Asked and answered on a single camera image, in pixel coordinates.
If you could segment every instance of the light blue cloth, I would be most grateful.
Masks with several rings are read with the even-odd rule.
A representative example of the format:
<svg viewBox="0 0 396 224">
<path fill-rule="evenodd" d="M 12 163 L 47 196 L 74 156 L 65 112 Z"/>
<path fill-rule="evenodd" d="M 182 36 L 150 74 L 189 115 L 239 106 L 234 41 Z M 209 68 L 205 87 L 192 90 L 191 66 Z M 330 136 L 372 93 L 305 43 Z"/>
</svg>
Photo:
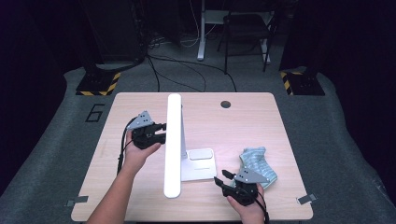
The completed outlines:
<svg viewBox="0 0 396 224">
<path fill-rule="evenodd" d="M 268 188 L 277 180 L 275 171 L 270 167 L 264 158 L 265 147 L 246 147 L 239 156 L 242 167 L 246 167 L 269 179 L 269 183 L 261 183 L 264 189 Z"/>
</svg>

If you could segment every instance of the yellow black hazard tape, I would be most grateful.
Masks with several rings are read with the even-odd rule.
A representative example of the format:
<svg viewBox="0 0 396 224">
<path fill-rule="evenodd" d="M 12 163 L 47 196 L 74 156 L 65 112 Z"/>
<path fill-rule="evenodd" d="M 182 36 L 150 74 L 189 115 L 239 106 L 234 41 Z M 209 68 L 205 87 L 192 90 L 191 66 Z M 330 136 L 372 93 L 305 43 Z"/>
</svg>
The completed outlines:
<svg viewBox="0 0 396 224">
<path fill-rule="evenodd" d="M 116 89 L 116 85 L 117 85 L 117 82 L 119 81 L 120 76 L 121 76 L 121 73 L 117 73 L 113 77 L 113 80 L 111 81 L 111 84 L 106 91 L 76 91 L 76 95 L 86 95 L 86 96 L 111 95 L 111 93 L 114 91 L 114 89 Z"/>
<path fill-rule="evenodd" d="M 292 72 L 294 75 L 302 75 L 301 72 Z M 280 76 L 283 80 L 283 85 L 285 86 L 286 92 L 288 95 L 293 95 L 293 90 L 291 89 L 291 85 L 289 83 L 288 77 L 286 76 L 286 72 L 280 72 Z"/>
</svg>

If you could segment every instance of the gray carpet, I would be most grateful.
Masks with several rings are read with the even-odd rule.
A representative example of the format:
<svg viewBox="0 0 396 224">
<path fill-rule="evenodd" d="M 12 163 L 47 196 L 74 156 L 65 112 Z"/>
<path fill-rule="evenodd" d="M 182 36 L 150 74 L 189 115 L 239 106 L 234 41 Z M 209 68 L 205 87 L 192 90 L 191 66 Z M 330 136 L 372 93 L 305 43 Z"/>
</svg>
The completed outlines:
<svg viewBox="0 0 396 224">
<path fill-rule="evenodd" d="M 285 38 L 279 36 L 275 42 L 271 64 L 265 73 L 260 56 L 231 58 L 229 73 L 237 91 L 271 92 L 275 96 L 306 190 L 318 196 L 312 204 L 313 218 L 304 223 L 396 223 L 395 206 L 388 200 L 375 170 L 362 158 L 347 132 L 343 110 L 330 80 L 318 75 L 325 96 L 287 95 L 277 71 Z M 216 52 L 218 40 L 207 40 L 205 60 L 200 64 L 222 69 L 223 55 Z M 162 44 L 148 53 L 198 63 L 197 49 L 197 45 L 178 48 Z M 75 89 L 84 70 L 64 75 L 68 83 L 64 101 L 1 197 L 0 223 L 74 223 L 70 217 L 72 207 L 64 205 L 78 196 L 118 92 L 157 91 L 158 88 L 180 92 L 234 91 L 232 80 L 217 69 L 152 61 L 162 76 L 175 82 L 159 77 L 158 87 L 148 60 L 122 72 L 116 89 L 109 96 L 76 96 Z M 125 64 L 110 64 L 105 68 L 121 65 Z M 94 105 L 103 111 L 101 118 L 98 122 L 85 122 Z"/>
</svg>

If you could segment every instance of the human hand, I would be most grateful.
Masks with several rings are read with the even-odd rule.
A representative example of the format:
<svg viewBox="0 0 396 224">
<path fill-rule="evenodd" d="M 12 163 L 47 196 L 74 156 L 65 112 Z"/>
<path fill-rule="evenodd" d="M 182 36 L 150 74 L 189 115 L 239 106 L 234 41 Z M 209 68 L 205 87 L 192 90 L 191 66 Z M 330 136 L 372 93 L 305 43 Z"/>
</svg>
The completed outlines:
<svg viewBox="0 0 396 224">
<path fill-rule="evenodd" d="M 151 147 L 140 149 L 134 145 L 134 142 L 132 142 L 131 131 L 128 131 L 126 134 L 126 143 L 125 163 L 121 170 L 131 171 L 134 175 L 136 175 L 137 172 L 143 167 L 148 156 L 157 151 L 161 146 L 160 143 L 156 143 Z"/>
<path fill-rule="evenodd" d="M 264 189 L 261 184 L 257 184 L 257 189 L 259 193 L 262 195 L 257 196 L 257 200 L 263 205 L 264 201 L 262 197 L 264 196 Z M 262 209 L 259 207 L 257 203 L 253 203 L 247 206 L 244 206 L 237 202 L 232 196 L 227 196 L 227 201 L 230 206 L 239 214 L 241 220 L 244 224 L 256 224 L 256 223 L 264 223 L 265 216 Z"/>
</svg>

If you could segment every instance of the black speaker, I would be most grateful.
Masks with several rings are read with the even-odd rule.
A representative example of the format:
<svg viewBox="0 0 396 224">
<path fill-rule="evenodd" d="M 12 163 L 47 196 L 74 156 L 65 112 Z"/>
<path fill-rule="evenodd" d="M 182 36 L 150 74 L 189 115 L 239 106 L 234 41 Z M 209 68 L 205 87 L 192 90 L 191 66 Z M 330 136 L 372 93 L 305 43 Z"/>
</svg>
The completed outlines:
<svg viewBox="0 0 396 224">
<path fill-rule="evenodd" d="M 144 60 L 139 2 L 80 0 L 104 63 Z"/>
</svg>

